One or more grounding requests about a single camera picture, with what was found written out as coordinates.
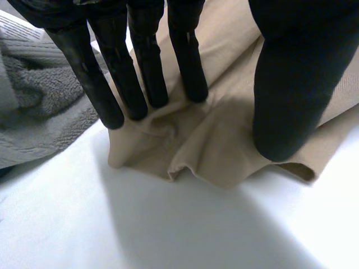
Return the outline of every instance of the fabric fold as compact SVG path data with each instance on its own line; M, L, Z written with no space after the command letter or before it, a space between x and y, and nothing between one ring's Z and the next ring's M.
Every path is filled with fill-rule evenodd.
M206 1L196 35L210 90L207 102L191 104L185 98L165 12L158 43L170 104L153 110L141 123L127 120L124 128L109 131L110 166L125 165L168 181L188 168L202 180L229 188L274 164L256 151L252 141L254 73L264 39L248 2ZM305 181L320 175L359 120L357 106L353 108L359 103L357 61L358 53L337 86L317 132L286 162L289 164L280 167Z

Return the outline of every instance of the white surface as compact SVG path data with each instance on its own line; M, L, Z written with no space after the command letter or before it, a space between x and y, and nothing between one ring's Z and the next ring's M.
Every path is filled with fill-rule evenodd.
M97 122L0 184L1 269L359 268L359 126L312 187L264 169L232 191L107 166Z

